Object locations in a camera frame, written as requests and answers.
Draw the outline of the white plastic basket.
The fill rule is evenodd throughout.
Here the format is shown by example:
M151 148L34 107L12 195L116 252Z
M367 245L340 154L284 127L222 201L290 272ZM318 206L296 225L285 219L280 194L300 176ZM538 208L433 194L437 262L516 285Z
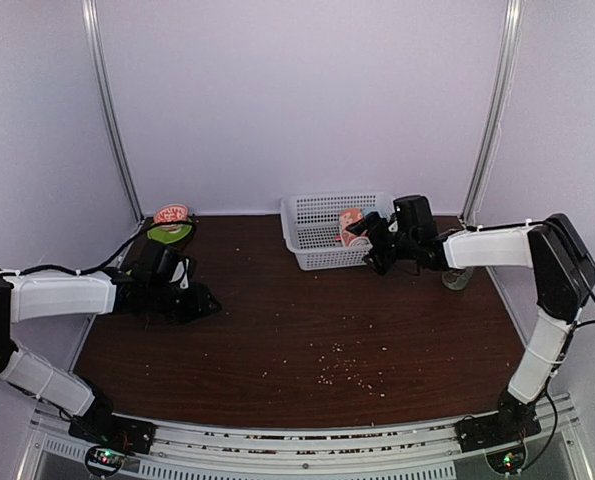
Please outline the white plastic basket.
M292 195L280 201L280 220L286 248L303 271L361 267L368 245L345 246L340 216L347 209L392 205L384 192L350 191Z

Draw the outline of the blue patterned towel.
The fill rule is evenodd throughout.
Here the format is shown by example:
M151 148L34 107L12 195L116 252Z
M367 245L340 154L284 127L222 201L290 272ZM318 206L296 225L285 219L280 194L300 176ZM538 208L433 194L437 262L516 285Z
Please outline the blue patterned towel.
M367 217L371 213L376 213L383 218L390 218L393 215L392 205L380 204L371 207L366 207L363 209L363 214L365 217Z

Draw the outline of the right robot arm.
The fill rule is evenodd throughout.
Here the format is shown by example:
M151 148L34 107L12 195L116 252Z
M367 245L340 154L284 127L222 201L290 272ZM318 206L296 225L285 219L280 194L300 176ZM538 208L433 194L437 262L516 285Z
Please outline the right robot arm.
M527 426L566 356L583 309L595 297L595 261L569 216L439 232L433 220L405 223L372 212L343 230L366 237L370 249L364 261L380 275L398 260L441 272L524 272L532 283L523 289L534 303L532 330L489 423L496 440L512 440Z

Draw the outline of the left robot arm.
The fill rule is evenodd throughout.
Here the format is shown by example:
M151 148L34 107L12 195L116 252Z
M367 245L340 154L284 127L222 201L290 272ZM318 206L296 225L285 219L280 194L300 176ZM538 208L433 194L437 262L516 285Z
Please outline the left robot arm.
M0 380L81 422L100 444L121 433L111 401L94 385L53 365L17 342L14 325L35 320L155 314L185 324L216 314L220 302L191 277L190 262L161 275L104 268L56 267L30 273L0 268Z

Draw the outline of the green plate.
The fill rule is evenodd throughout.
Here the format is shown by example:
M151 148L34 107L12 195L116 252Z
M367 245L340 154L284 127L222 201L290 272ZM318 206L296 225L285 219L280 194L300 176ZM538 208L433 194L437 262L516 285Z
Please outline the green plate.
M156 226L150 229L146 236L149 240L154 240L162 244L170 245L186 238L193 233L194 227L191 223Z

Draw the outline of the beige mug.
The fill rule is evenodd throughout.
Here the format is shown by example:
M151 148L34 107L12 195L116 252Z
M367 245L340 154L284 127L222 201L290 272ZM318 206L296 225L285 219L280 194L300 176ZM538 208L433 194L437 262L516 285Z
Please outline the beige mug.
M451 269L442 273L442 283L451 291L462 291L468 286L473 273L473 268L463 270Z

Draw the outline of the red patterned bowl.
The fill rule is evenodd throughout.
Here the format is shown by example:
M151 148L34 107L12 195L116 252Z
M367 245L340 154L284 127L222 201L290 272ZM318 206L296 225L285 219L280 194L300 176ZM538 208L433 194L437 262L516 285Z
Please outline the red patterned bowl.
M184 204L174 203L161 207L154 215L155 224L172 224L173 222L186 221L189 209Z

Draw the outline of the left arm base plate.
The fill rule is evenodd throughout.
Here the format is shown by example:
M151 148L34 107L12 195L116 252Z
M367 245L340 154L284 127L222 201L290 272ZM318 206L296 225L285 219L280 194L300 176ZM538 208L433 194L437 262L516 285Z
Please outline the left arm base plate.
M93 477L105 479L117 474L137 454L148 454L155 431L152 422L112 415L110 428L105 431L82 417L73 417L68 434L91 443L84 453L84 466Z

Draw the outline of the aluminium front rail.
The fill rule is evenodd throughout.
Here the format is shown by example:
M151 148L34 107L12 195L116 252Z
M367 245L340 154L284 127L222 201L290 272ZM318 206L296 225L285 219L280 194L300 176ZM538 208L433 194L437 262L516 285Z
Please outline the aluminium front rail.
M569 395L541 401L541 432L466 451L458 418L337 429L261 429L153 421L146 453L108 479L595 479Z

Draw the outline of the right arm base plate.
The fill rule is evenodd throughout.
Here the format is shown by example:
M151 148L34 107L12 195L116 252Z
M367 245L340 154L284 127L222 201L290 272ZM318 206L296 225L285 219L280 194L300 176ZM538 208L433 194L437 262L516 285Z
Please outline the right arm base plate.
M528 465L526 440L541 433L536 418L520 423L517 430L507 430L500 414L480 417L465 416L455 424L455 433L462 453L481 451L488 467L500 475L518 474Z

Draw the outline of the right aluminium frame post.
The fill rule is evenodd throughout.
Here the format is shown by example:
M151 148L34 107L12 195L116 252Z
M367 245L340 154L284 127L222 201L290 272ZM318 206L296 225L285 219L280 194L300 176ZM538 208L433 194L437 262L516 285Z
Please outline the right aluminium frame post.
M475 167L460 214L460 220L467 225L474 225L476 223L476 216L485 196L501 139L501 123L512 88L520 42L523 4L524 2L520 0L506 2L498 62L488 113L484 123Z

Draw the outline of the aluminium frame post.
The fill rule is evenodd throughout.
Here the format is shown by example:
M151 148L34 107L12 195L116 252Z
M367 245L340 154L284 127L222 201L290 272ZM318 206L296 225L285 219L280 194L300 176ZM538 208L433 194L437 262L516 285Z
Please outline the aluminium frame post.
M460 220L467 225L474 225L476 223L476 216L485 196L501 139L501 123L512 88L520 42L523 4L524 2L520 0L506 2L498 62L488 113L484 123L475 167L460 214Z
M136 186L128 165L118 117L112 97L108 68L106 65L103 49L101 28L99 24L98 5L94 0L83 0L81 5L84 29L91 53L98 94L101 102L103 122L110 144L112 159L117 168L120 184L128 201L131 214L136 222L141 222L144 220L145 216L138 199Z

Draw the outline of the left aluminium frame post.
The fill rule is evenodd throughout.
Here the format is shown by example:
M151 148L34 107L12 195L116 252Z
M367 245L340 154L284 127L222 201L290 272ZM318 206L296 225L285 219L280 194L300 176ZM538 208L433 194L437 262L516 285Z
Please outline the left aluminium frame post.
M120 184L128 201L131 214L136 222L141 222L144 220L145 216L138 199L136 186L128 165L118 117L112 97L108 68L106 65L103 49L101 28L99 24L98 5L94 0L83 0L81 5L84 29L91 53L98 94L101 102L103 122L110 144L112 159L117 168Z

